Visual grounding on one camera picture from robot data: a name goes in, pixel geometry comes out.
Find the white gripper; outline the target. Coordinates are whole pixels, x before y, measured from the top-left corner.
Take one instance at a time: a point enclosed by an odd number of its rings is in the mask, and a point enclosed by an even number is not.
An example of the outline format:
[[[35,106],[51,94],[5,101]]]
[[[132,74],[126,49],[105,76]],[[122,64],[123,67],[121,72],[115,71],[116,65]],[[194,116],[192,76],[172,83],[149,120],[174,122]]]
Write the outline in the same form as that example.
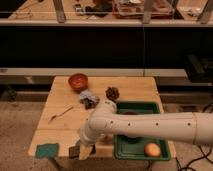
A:
[[[80,144],[79,159],[86,160],[93,150],[92,145],[100,138],[100,134],[91,129],[88,124],[84,124],[79,129],[79,137],[83,143]]]

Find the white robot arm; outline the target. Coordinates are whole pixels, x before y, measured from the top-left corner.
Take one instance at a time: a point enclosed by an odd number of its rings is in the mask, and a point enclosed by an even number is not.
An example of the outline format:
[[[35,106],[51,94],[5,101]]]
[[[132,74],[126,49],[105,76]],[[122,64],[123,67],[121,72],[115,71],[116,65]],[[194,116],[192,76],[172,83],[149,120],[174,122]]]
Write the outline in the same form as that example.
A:
[[[110,100],[101,101],[79,129],[80,160],[86,160],[102,135],[125,135],[213,147],[213,114],[198,112],[121,115]]]

